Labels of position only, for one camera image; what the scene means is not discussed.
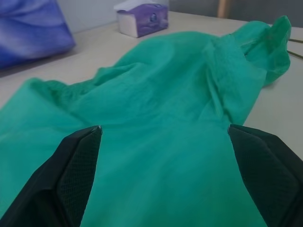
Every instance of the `wrinkled fabric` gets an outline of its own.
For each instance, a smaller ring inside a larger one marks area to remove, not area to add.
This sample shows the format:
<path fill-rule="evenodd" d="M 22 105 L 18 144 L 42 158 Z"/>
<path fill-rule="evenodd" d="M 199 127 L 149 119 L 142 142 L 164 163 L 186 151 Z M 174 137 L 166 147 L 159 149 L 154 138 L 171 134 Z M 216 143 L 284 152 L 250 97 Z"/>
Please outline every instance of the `wrinkled fabric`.
<path fill-rule="evenodd" d="M 290 30 L 157 36 L 91 80 L 28 80 L 0 111 L 0 216 L 63 137 L 102 125 L 81 226 L 265 227 L 227 130 L 289 68 Z"/>

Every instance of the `green fabric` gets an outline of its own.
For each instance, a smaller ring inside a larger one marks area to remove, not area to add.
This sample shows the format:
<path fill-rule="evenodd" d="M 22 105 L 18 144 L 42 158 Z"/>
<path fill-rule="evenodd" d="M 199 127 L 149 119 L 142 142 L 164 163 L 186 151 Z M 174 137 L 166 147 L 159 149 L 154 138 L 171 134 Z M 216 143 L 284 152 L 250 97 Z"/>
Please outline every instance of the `green fabric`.
<path fill-rule="evenodd" d="M 157 36 L 91 80 L 28 80 L 0 111 L 0 216 L 63 137 L 100 124 L 83 227 L 265 227 L 227 129 L 289 68 L 290 30 Z"/>

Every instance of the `table surface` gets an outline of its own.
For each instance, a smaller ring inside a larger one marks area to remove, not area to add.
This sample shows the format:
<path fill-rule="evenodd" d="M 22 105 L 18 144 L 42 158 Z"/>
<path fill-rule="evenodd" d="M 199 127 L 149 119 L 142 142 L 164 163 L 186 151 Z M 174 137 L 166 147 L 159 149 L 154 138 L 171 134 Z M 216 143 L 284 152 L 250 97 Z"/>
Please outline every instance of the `table surface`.
<path fill-rule="evenodd" d="M 179 31 L 200 31 L 213 35 L 231 33 L 243 21 L 169 13 L 169 29 L 139 39 L 118 32 L 117 23 L 74 35 L 77 47 L 64 56 L 0 71 L 0 106 L 27 79 L 60 80 L 68 84 L 94 76 L 97 69 L 113 65 L 143 39 Z M 303 28 L 293 28 L 292 38 L 303 39 Z M 290 42 L 288 49 L 303 55 L 303 44 Z M 262 89 L 246 125 L 279 136 L 303 159 L 303 60 L 291 57 L 291 67 L 275 84 Z"/>

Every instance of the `black object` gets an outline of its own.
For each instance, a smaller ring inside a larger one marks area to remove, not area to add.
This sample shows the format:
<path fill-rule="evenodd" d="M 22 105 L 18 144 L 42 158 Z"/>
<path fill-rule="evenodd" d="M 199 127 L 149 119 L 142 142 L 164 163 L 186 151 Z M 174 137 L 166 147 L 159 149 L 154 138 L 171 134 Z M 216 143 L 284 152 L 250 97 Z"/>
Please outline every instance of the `black object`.
<path fill-rule="evenodd" d="M 102 129 L 65 137 L 30 177 L 0 227 L 79 227 L 93 185 Z"/>
<path fill-rule="evenodd" d="M 303 162 L 277 136 L 231 125 L 244 184 L 268 227 L 303 227 Z"/>

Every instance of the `tissue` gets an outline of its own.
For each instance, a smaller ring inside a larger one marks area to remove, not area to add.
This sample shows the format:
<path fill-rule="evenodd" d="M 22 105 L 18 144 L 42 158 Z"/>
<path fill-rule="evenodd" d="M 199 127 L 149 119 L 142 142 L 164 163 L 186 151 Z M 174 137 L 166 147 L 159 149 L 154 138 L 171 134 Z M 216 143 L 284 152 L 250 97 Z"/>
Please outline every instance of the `tissue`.
<path fill-rule="evenodd" d="M 168 27 L 168 7 L 152 0 L 127 0 L 114 7 L 121 33 L 141 37 Z"/>

